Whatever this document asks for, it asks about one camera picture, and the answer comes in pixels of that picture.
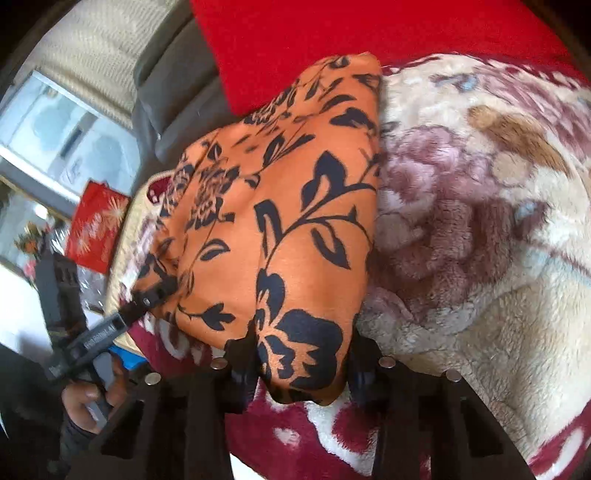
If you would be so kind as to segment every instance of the window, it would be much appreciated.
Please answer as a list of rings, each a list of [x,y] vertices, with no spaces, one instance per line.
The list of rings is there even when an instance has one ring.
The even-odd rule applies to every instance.
[[[1,157],[74,202],[89,179],[129,194],[139,168],[129,131],[39,72],[9,95],[0,111]]]

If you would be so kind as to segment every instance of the gray sofa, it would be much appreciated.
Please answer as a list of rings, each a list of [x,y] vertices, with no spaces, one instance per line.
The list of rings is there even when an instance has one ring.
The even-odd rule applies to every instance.
[[[134,82],[132,121],[141,167],[133,191],[154,173],[174,168],[195,140],[236,121],[187,0],[180,0],[148,42]]]

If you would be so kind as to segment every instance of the fleece blanket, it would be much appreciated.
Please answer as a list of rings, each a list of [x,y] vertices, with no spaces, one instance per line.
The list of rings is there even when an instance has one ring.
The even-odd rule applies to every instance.
[[[383,73],[379,211],[357,326],[415,370],[461,371],[538,478],[566,479],[591,440],[591,92],[460,55]],[[153,235],[157,210],[145,211],[124,229],[136,240],[118,255],[119,300]],[[131,335],[165,373],[221,354],[150,317]],[[226,423],[232,453],[269,479],[371,474],[378,422],[346,390],[327,407],[285,406],[260,385]]]

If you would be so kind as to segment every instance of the pillow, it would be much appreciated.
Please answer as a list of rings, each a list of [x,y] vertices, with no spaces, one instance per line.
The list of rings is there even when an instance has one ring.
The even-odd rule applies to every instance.
[[[432,53],[511,56],[583,78],[519,0],[191,2],[237,115],[259,108],[316,59],[351,51],[369,51],[382,65]]]

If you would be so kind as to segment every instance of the black bracket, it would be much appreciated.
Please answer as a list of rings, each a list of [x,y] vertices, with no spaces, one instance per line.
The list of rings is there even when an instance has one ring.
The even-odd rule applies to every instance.
[[[430,458],[432,480],[535,480],[459,372],[414,372],[356,329],[348,368],[353,401],[382,413],[372,479],[420,480]]]
[[[233,480],[224,416],[246,410],[258,372],[252,324],[210,367],[173,380],[148,374],[67,478]]]

